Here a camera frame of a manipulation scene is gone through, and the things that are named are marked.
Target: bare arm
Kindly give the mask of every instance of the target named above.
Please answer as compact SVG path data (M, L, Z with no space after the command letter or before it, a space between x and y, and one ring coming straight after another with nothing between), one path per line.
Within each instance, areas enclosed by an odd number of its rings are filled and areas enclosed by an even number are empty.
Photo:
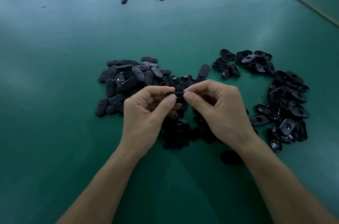
M214 135L239 153L275 224L339 224L255 134L236 87L206 80L184 91L186 101L201 113Z
M110 224L129 177L159 135L166 115L181 108L176 96L164 98L173 87L147 86L124 103L121 142L88 187L57 224Z

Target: green table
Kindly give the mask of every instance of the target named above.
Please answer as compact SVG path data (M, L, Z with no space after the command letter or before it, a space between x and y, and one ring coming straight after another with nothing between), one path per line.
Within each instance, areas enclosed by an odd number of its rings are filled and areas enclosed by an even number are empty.
M262 50L310 86L309 139L285 162L339 215L339 30L295 0L0 0L1 222L53 223L117 147L123 119L97 118L108 60L158 58L196 75L222 48ZM265 103L271 78L243 68L245 106ZM222 81L210 71L210 79ZM193 123L192 112L185 118ZM265 138L265 129L259 135ZM226 166L226 145L181 151L157 141L132 174L114 223L271 223L245 166Z

